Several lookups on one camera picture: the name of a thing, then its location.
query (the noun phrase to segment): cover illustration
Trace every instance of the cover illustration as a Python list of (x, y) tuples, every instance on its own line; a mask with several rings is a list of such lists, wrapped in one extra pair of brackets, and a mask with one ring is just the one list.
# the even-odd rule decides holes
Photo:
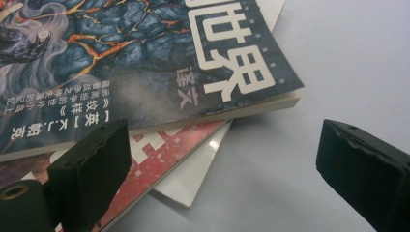
[[(215, 122), (130, 137), (130, 172), (100, 224), (93, 231), (105, 230), (110, 223), (115, 222), (223, 124), (224, 122)], [(64, 152), (1, 162), (0, 188), (21, 179), (36, 179), (45, 183), (48, 180), (46, 169)]]
[(255, 0), (0, 0), (0, 160), (302, 86)]

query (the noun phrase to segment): red book cover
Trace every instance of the red book cover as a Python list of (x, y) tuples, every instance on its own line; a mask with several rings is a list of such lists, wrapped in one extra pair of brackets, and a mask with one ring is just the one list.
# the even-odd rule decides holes
[[(93, 231), (100, 231), (118, 219), (222, 125), (223, 122), (215, 122), (130, 137), (130, 172)], [(46, 169), (63, 154), (62, 151), (51, 152), (1, 162), (0, 187), (21, 179), (34, 178), (45, 183), (48, 179)]]

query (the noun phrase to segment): white table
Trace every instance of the white table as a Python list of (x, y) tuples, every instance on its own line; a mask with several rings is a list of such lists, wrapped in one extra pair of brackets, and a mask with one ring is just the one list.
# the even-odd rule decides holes
[(410, 1), (287, 0), (274, 36), (306, 84), (293, 109), (236, 120), (193, 209), (149, 194), (110, 231), (374, 229), (315, 169), (323, 119), (410, 154)]

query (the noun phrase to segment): blue book cover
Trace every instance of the blue book cover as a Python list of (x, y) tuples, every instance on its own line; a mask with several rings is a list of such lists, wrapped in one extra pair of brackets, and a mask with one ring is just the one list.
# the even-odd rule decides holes
[(301, 87), (255, 0), (0, 1), (0, 161), (119, 118), (132, 134), (227, 119)]

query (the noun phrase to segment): stack of books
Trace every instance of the stack of books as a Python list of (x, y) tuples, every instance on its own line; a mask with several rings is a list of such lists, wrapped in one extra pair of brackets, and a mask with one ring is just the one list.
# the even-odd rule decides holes
[(20, 2), (0, 4), (0, 187), (125, 118), (132, 167), (95, 231), (151, 189), (191, 207), (232, 120), (300, 98), (284, 0)]

